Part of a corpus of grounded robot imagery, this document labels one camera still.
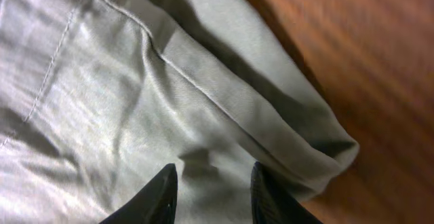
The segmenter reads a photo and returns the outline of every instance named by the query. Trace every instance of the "fabric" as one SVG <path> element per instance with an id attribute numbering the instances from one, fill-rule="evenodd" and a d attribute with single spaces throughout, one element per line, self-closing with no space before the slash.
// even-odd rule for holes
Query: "fabric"
<path id="1" fill-rule="evenodd" d="M 177 223 L 251 223 L 357 143 L 245 0 L 0 0 L 0 221 L 95 223 L 168 163 Z"/>

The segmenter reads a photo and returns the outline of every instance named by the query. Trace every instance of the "wood grain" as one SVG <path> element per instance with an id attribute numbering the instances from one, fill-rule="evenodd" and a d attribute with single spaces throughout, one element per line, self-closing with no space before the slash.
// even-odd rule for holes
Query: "wood grain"
<path id="1" fill-rule="evenodd" d="M 361 145 L 304 205 L 324 223 L 434 223 L 434 0 L 248 1 Z"/>

